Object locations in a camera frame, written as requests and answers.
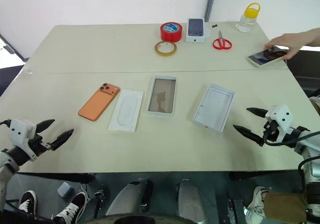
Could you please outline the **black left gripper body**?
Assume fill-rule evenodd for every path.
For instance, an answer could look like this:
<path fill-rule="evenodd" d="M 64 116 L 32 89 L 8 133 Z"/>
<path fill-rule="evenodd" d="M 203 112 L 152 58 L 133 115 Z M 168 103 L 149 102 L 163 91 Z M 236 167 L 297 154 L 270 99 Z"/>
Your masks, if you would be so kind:
<path fill-rule="evenodd" d="M 51 144 L 43 142 L 43 137 L 39 134 L 35 134 L 32 139 L 29 139 L 28 146 L 35 153 L 36 157 L 39 157 L 44 152 L 52 149 Z"/>

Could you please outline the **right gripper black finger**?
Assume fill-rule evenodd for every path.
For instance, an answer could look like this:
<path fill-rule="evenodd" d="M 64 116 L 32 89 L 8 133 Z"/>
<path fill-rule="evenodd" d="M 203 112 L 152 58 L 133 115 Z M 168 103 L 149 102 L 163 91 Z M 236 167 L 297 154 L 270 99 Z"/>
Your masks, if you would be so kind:
<path fill-rule="evenodd" d="M 263 138 L 257 134 L 254 134 L 251 130 L 239 125 L 233 125 L 233 127 L 244 137 L 256 142 L 260 147 L 264 145 Z"/>
<path fill-rule="evenodd" d="M 268 111 L 265 110 L 265 109 L 256 108 L 256 107 L 247 108 L 247 111 L 253 113 L 253 114 L 256 115 L 256 116 L 262 117 L 262 118 L 265 118 L 265 117 L 266 117 L 266 114 L 267 114 L 267 112 L 268 112 Z"/>

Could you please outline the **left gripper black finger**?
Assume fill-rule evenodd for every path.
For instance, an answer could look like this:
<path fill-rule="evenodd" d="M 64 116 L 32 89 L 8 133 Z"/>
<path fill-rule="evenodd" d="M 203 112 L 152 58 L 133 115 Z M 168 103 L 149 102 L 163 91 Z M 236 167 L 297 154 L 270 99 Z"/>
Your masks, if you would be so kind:
<path fill-rule="evenodd" d="M 67 131 L 63 132 L 62 134 L 60 134 L 56 138 L 56 140 L 51 143 L 51 150 L 55 151 L 60 146 L 62 146 L 70 138 L 70 136 L 73 134 L 73 132 L 74 132 L 74 129 L 70 129 L 70 130 L 67 130 Z"/>
<path fill-rule="evenodd" d="M 44 130 L 46 130 L 53 122 L 55 121 L 55 119 L 48 119 L 48 120 L 44 120 L 38 124 L 36 124 L 36 130 L 35 133 L 41 133 Z"/>

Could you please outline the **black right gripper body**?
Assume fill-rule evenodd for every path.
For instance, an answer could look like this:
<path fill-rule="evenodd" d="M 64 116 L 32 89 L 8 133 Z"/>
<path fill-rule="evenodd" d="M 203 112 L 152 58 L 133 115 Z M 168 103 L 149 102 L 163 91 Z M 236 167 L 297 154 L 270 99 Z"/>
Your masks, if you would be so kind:
<path fill-rule="evenodd" d="M 263 126 L 264 132 L 263 132 L 263 140 L 275 142 L 279 136 L 279 130 L 278 130 L 278 123 L 275 120 L 272 120 L 271 122 L 266 122 L 266 124 Z"/>

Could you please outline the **person's bare hand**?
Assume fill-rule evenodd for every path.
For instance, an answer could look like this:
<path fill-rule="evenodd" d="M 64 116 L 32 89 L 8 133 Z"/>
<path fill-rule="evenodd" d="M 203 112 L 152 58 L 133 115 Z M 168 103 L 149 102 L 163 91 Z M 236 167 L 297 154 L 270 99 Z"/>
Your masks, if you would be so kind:
<path fill-rule="evenodd" d="M 283 60 L 289 60 L 305 45 L 303 35 L 300 33 L 288 33 L 276 37 L 264 45 L 265 49 L 269 49 L 275 45 L 288 47 L 288 52 L 282 57 Z"/>

